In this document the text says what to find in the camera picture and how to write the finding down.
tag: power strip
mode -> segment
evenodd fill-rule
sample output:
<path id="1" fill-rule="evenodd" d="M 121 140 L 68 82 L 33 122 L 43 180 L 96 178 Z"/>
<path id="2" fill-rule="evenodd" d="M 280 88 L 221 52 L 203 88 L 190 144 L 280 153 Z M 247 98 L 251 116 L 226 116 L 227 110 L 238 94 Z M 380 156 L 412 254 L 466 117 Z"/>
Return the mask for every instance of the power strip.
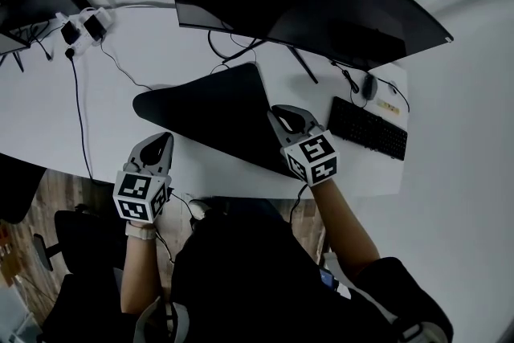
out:
<path id="1" fill-rule="evenodd" d="M 63 25 L 71 22 L 80 33 L 80 37 L 69 47 L 74 50 L 76 58 L 83 55 L 90 46 L 95 44 L 95 40 L 84 25 L 92 16 L 98 19 L 98 22 L 105 31 L 108 31 L 108 28 L 114 23 L 114 18 L 103 7 L 98 10 L 86 9 L 80 14 L 69 18 L 60 13 L 55 15 Z"/>

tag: small box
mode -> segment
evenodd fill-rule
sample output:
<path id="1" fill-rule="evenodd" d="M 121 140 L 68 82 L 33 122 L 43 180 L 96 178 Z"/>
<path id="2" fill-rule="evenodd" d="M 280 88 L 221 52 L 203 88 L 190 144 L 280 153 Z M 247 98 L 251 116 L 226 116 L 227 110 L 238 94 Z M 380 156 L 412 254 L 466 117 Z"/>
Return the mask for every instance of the small box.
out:
<path id="1" fill-rule="evenodd" d="M 161 176 L 118 172 L 114 185 L 114 202 L 121 218 L 153 223 L 168 202 Z"/>
<path id="2" fill-rule="evenodd" d="M 332 134 L 325 130 L 319 135 L 288 146 L 284 155 L 289 169 L 309 186 L 330 179 L 339 170 L 339 152 Z"/>

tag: white desk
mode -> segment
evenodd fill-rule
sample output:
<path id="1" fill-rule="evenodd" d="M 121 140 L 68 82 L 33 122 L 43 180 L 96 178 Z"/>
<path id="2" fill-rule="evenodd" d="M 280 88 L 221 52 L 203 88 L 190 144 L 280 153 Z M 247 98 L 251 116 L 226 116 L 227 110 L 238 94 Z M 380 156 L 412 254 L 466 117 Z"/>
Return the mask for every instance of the white desk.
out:
<path id="1" fill-rule="evenodd" d="M 213 33 L 216 47 L 227 54 L 240 50 L 228 35 Z M 58 31 L 45 39 L 55 58 L 47 62 L 37 44 L 20 55 L 25 73 L 12 56 L 0 67 L 0 153 L 69 174 L 87 177 L 80 146 L 75 86 L 65 43 Z M 122 9 L 108 33 L 104 49 L 137 82 L 179 85 L 210 73 L 219 58 L 209 49 L 207 32 L 179 28 L 173 9 Z M 333 96 L 349 99 L 349 84 L 327 59 L 301 51 L 320 81 L 314 84 L 289 50 L 267 43 L 256 49 L 258 65 L 270 104 L 292 104 L 309 110 L 325 124 Z M 231 66 L 253 61 L 246 53 Z M 86 125 L 87 149 L 95 179 L 114 182 L 133 146 L 163 129 L 139 118 L 133 97 L 144 92 L 118 71 L 99 47 L 76 61 L 80 100 Z M 363 73 L 349 69 L 360 84 Z M 406 95 L 406 73 L 388 64 L 373 70 L 394 80 Z M 369 102 L 366 109 L 406 129 L 408 114 L 402 98 L 379 84 L 376 98 L 401 109 L 396 116 Z M 354 99 L 361 102 L 359 96 Z M 174 133 L 170 170 L 172 187 L 195 195 L 255 198 L 295 198 L 299 181 L 252 165 Z M 341 151 L 340 188 L 352 196 L 395 194 L 400 190 L 403 162 L 336 137 Z M 311 196 L 310 190 L 305 196 Z"/>

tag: black mouse pad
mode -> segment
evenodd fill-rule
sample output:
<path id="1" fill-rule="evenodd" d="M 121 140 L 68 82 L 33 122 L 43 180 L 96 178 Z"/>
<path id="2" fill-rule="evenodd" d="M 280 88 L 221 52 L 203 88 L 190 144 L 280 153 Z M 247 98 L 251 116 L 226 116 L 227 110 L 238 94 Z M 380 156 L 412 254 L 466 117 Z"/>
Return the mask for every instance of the black mouse pad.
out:
<path id="1" fill-rule="evenodd" d="M 182 86 L 136 96 L 139 117 L 213 149 L 296 178 L 267 118 L 259 70 L 245 63 Z"/>

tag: keyboard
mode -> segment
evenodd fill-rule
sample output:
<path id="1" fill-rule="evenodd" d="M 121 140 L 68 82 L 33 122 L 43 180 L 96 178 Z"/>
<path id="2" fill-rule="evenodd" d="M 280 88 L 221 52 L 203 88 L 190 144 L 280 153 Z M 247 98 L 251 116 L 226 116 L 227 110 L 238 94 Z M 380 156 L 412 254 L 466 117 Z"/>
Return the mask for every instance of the keyboard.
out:
<path id="1" fill-rule="evenodd" d="M 332 102 L 327 129 L 347 141 L 395 159 L 405 159 L 405 130 L 339 97 L 334 97 Z"/>

